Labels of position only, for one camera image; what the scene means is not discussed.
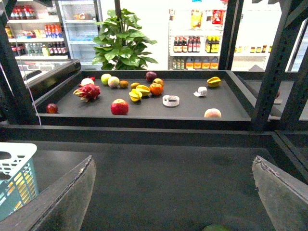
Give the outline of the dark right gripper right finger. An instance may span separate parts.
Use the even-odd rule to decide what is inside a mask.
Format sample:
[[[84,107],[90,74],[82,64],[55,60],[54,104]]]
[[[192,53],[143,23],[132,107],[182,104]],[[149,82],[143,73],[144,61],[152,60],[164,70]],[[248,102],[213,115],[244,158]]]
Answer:
[[[308,229],[308,185],[257,155],[252,164],[255,186],[277,231]]]

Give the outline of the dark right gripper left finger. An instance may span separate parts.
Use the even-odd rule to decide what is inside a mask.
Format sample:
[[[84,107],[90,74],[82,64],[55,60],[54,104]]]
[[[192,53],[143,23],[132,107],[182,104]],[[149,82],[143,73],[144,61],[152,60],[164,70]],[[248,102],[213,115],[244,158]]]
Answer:
[[[2,231],[78,231],[87,212],[96,177],[90,155],[35,199],[1,221]]]

